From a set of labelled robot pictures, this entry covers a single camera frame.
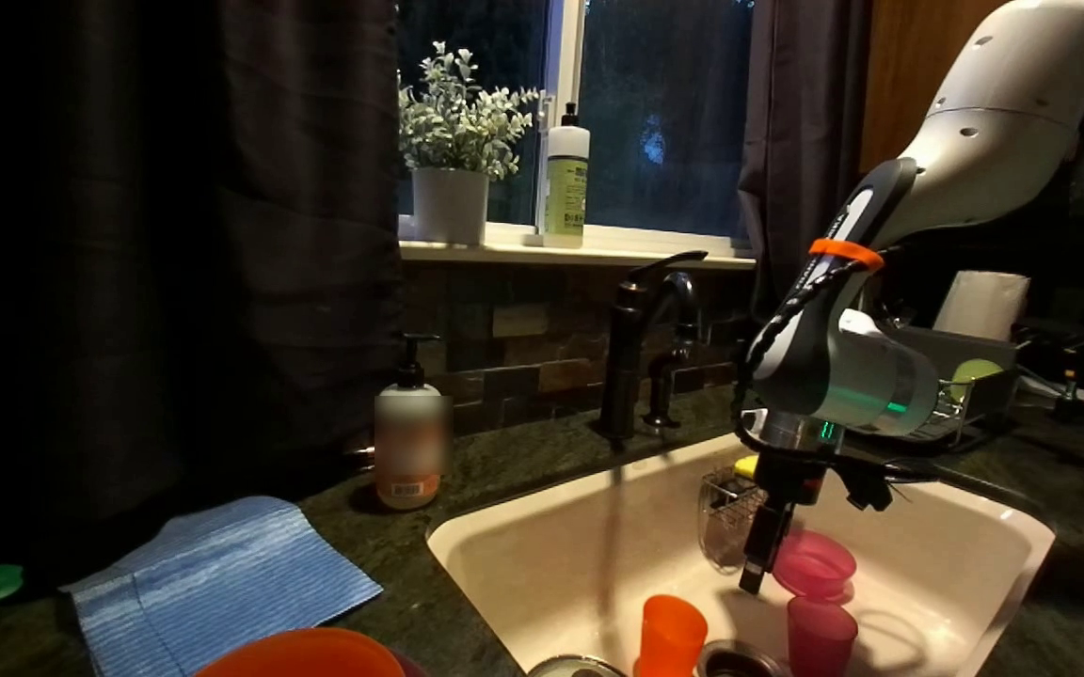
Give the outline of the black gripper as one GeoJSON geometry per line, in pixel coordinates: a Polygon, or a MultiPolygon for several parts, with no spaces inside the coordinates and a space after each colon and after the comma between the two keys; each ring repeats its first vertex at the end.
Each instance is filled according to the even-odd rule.
{"type": "Polygon", "coordinates": [[[736,412],[736,435],[760,455],[757,486],[772,497],[751,514],[746,539],[746,568],[736,587],[757,595],[788,539],[791,503],[811,503],[823,475],[840,475],[847,500],[867,513],[892,503],[892,482],[882,461],[841,452],[841,427],[820,419],[784,412],[766,407],[746,407],[736,412]]]}

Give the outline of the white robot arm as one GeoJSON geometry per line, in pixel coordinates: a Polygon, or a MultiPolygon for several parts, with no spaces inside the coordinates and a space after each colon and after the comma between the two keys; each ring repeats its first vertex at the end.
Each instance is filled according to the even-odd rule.
{"type": "Polygon", "coordinates": [[[858,308],[867,283],[914,232],[991,227],[1032,204],[1079,121],[1084,0],[1005,0],[963,40],[914,140],[873,167],[810,245],[736,365],[736,435],[760,452],[762,490],[736,576],[746,595],[826,471],[858,509],[889,509],[889,471],[847,459],[847,432],[942,440],[963,424],[953,371],[858,308]]]}

